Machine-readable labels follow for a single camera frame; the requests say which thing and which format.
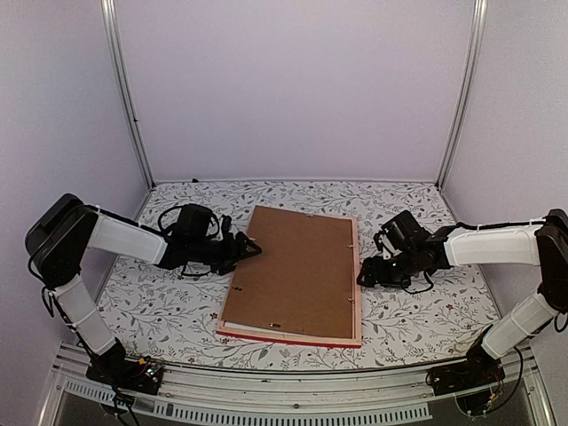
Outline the cat photo print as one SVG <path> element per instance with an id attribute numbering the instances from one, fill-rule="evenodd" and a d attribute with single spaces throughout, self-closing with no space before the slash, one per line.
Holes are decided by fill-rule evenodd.
<path id="1" fill-rule="evenodd" d="M 217 325 L 219 334 L 236 335 L 243 338 L 280 338 L 283 333 L 275 329 L 251 327 L 230 321 L 222 321 Z"/>

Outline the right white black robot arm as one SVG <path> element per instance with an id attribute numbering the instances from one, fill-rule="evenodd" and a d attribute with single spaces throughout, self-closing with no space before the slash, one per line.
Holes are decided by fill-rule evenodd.
<path id="1" fill-rule="evenodd" d="M 357 282 L 372 288 L 408 289 L 414 276 L 470 264 L 527 264 L 540 269 L 540 284 L 469 348 L 459 368 L 465 386 L 477 387 L 493 362 L 567 312 L 567 215 L 552 209 L 525 222 L 489 225 L 458 223 L 434 233 L 404 210 L 374 236 L 378 249 L 366 258 Z"/>

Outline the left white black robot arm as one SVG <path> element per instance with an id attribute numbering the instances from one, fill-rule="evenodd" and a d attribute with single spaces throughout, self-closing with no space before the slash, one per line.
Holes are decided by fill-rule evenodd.
<path id="1" fill-rule="evenodd" d="M 263 251 L 247 234 L 233 230 L 230 217 L 202 205 L 165 209 L 151 227 L 89 205 L 72 193 L 63 194 L 36 220 L 24 247 L 30 274 L 50 295 L 47 308 L 59 310 L 85 349 L 99 357 L 97 369 L 113 385 L 128 382 L 132 368 L 117 354 L 122 345 L 84 282 L 85 264 L 126 257 L 183 275 L 189 264 L 201 264 L 223 276 Z"/>

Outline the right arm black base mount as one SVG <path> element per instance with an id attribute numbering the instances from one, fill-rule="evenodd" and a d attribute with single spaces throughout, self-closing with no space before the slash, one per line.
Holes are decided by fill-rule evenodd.
<path id="1" fill-rule="evenodd" d="M 462 362 L 431 368 L 425 378 L 436 396 L 470 390 L 505 378 L 499 359 L 492 358 L 475 343 L 466 353 Z"/>

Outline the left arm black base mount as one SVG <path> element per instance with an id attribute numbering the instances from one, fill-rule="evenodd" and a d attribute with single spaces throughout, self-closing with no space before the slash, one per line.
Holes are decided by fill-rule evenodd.
<path id="1" fill-rule="evenodd" d="M 151 356 L 128 359 L 122 343 L 114 344 L 102 355 L 93 354 L 86 377 L 119 390 L 157 395 L 162 384 L 163 363 Z"/>

